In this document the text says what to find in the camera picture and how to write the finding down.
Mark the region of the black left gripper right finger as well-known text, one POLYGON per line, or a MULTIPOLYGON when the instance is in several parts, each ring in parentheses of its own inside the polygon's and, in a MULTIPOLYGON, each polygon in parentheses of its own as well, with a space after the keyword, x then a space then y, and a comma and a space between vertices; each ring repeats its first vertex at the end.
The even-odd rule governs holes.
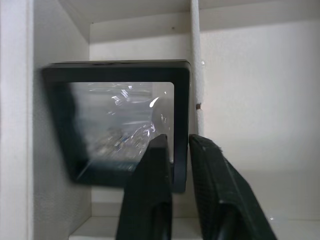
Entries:
POLYGON ((204 240, 275 240, 249 183, 212 140, 191 134, 194 195, 204 240))

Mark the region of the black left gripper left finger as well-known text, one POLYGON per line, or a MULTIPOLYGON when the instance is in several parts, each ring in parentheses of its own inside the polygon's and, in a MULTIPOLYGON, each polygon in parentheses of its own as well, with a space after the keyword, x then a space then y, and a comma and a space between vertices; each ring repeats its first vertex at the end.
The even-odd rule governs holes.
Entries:
POLYGON ((165 134, 152 139, 129 178, 118 220, 117 240, 172 237, 172 170, 165 134))

